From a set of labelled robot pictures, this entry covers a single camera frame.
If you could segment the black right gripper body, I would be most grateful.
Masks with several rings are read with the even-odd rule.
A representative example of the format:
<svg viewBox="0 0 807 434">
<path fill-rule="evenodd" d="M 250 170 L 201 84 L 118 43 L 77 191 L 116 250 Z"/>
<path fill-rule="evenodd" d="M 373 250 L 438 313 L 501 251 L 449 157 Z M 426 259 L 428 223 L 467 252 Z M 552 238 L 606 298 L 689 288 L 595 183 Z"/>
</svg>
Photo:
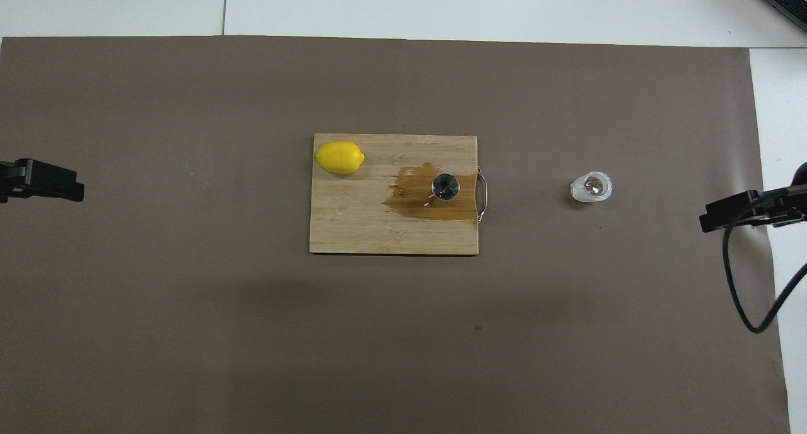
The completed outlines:
<svg viewBox="0 0 807 434">
<path fill-rule="evenodd" d="M 805 222 L 806 216 L 806 163 L 794 173 L 789 187 L 762 192 L 755 199 L 752 225 L 782 227 Z"/>
</svg>

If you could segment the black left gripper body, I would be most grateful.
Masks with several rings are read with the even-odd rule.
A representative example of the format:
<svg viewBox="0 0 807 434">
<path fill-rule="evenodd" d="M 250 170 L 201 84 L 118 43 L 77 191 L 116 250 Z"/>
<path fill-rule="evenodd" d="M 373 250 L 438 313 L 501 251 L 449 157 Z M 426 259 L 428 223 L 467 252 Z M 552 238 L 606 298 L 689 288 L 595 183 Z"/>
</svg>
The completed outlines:
<svg viewBox="0 0 807 434">
<path fill-rule="evenodd" d="M 1 204 L 8 203 L 9 198 L 26 198 L 19 184 L 20 179 L 24 182 L 25 173 L 25 161 L 1 161 Z"/>
</svg>

